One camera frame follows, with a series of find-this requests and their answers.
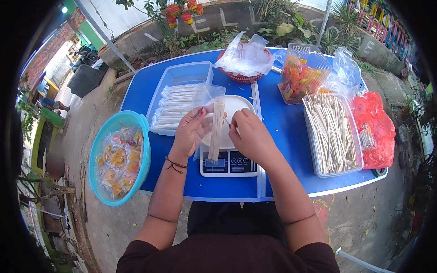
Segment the turquoise basket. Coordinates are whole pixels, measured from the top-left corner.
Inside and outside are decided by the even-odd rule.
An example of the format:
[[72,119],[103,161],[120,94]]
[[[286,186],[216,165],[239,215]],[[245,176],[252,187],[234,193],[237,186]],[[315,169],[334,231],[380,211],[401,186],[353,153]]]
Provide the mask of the turquoise basket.
[[[111,198],[109,192],[100,186],[100,183],[95,173],[95,167],[97,164],[96,159],[102,152],[102,140],[104,140],[109,133],[119,131],[121,127],[120,123],[127,127],[138,125],[141,128],[142,134],[144,136],[144,149],[138,177],[133,184],[131,190],[122,199],[114,200]],[[139,115],[134,111],[126,110],[118,112],[110,117],[105,122],[105,124],[103,124],[100,131],[97,133],[90,153],[90,163],[88,165],[88,180],[90,181],[91,189],[96,194],[97,198],[99,198],[99,200],[102,201],[104,204],[111,207],[117,207],[126,203],[142,186],[144,180],[146,180],[147,174],[149,173],[151,160],[148,132],[149,123],[147,122],[145,116]]]

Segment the woman's right hand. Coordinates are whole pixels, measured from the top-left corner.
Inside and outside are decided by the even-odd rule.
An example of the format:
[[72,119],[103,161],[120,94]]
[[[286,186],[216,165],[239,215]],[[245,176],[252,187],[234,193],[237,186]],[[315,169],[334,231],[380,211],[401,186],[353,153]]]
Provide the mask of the woman's right hand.
[[240,153],[263,168],[281,154],[266,126],[247,108],[235,112],[229,125],[229,137]]

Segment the clear plastic container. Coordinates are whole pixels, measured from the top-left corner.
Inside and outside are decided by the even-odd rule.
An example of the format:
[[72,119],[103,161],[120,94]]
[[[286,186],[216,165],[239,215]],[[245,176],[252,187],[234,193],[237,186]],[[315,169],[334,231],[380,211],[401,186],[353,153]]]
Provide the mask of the clear plastic container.
[[[364,162],[363,161],[363,152],[361,150],[360,137],[358,136],[357,125],[355,123],[354,116],[352,115],[352,111],[350,110],[350,107],[349,107],[349,104],[347,102],[346,97],[342,94],[330,94],[330,96],[336,96],[337,99],[346,108],[347,119],[349,120],[350,128],[352,130],[352,139],[354,140],[354,145],[355,145],[355,159],[357,161],[358,167],[355,169],[349,169],[347,171],[343,171],[343,172],[339,172],[339,173],[324,174],[321,172],[321,170],[319,168],[319,155],[317,154],[316,140],[314,139],[314,133],[312,131],[312,127],[311,127],[311,124],[310,124],[309,119],[308,119],[308,114],[304,110],[303,113],[305,116],[306,130],[308,132],[309,147],[311,149],[312,166],[314,169],[314,174],[320,178],[341,176],[341,175],[345,175],[345,174],[349,174],[349,173],[359,172],[363,169],[363,162]],[[308,96],[305,96],[302,100],[307,103],[309,98],[308,98]]]
[[286,104],[300,104],[302,98],[317,93],[332,66],[315,45],[289,43],[277,86]]
[[[152,124],[152,118],[155,114],[155,110],[159,107],[158,103],[160,101],[161,92],[166,86],[176,86],[184,84],[195,84],[195,83],[212,83],[212,78],[214,73],[212,72],[212,62],[190,62],[183,63],[177,66],[169,66],[165,69],[158,86],[156,87],[155,93],[153,94],[152,100],[149,104],[149,109],[147,110],[146,119],[149,125]],[[169,129],[153,129],[150,131],[159,135],[175,135],[176,130]]]

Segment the white plate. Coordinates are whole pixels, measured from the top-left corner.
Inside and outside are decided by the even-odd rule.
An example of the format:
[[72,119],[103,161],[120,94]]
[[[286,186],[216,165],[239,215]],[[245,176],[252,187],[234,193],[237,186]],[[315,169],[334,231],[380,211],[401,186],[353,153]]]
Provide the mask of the white plate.
[[[255,108],[253,105],[248,101],[247,99],[237,96],[237,95],[226,95],[225,96],[225,112],[228,114],[228,117],[226,118],[229,123],[232,121],[232,117],[234,116],[235,112],[238,110],[241,110],[243,108],[247,108],[252,113],[255,113]],[[211,133],[207,134],[203,139],[202,143],[207,145],[209,147],[209,144],[211,142]],[[221,150],[230,150],[234,149],[235,146],[231,141],[231,138],[229,137],[229,125],[225,121],[222,126],[222,135],[220,136],[220,149]]]

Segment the dark red shirt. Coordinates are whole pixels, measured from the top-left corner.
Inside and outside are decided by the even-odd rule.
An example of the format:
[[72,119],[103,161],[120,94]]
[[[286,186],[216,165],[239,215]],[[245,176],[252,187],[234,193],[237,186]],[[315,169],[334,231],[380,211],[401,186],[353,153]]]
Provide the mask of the dark red shirt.
[[199,234],[158,250],[132,241],[118,261],[117,273],[127,272],[340,272],[331,247],[312,243],[295,253],[266,235]]

